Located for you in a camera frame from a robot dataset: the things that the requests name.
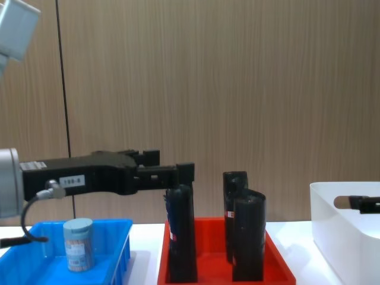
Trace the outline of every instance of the black cylinder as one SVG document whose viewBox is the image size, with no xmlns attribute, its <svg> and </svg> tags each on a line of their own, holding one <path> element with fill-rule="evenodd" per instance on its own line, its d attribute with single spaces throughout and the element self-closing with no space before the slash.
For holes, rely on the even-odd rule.
<svg viewBox="0 0 380 285">
<path fill-rule="evenodd" d="M 180 185 L 179 188 L 166 190 L 165 201 L 170 226 L 170 282 L 197 282 L 192 187 Z"/>
<path fill-rule="evenodd" d="M 234 201 L 233 281 L 262 281 L 265 250 L 265 196 L 244 189 Z"/>
<path fill-rule="evenodd" d="M 239 191 L 247 187 L 248 177 L 245 171 L 223 173 L 224 228 L 226 231 L 227 260 L 229 263 L 232 263 L 233 200 Z"/>
</svg>

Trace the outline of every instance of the wood panel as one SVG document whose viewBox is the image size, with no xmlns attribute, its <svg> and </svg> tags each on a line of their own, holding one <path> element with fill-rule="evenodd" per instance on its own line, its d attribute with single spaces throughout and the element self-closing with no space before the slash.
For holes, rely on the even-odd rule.
<svg viewBox="0 0 380 285">
<path fill-rule="evenodd" d="M 0 79 L 0 148 L 15 147 L 21 161 L 67 157 L 64 97 L 54 0 L 27 1 L 41 16 L 22 62 L 9 62 Z M 71 197 L 41 201 L 27 223 L 71 219 Z M 20 218 L 0 225 L 20 224 Z"/>
<path fill-rule="evenodd" d="M 380 178 L 376 0 L 59 1 L 73 155 L 193 161 L 195 214 L 247 170 L 269 220 L 310 218 L 309 183 Z M 165 219 L 163 191 L 78 196 L 79 216 Z"/>
</svg>

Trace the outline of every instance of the blue plastic bin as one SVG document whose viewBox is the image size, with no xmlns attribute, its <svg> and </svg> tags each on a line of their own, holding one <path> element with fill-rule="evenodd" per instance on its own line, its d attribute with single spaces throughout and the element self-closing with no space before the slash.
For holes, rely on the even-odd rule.
<svg viewBox="0 0 380 285">
<path fill-rule="evenodd" d="M 64 245 L 64 221 L 37 223 L 35 236 L 47 236 L 46 243 L 32 242 L 14 246 L 0 258 L 0 284 L 110 284 L 122 285 L 126 273 L 131 220 L 94 220 L 94 267 L 75 273 L 67 268 Z"/>
</svg>

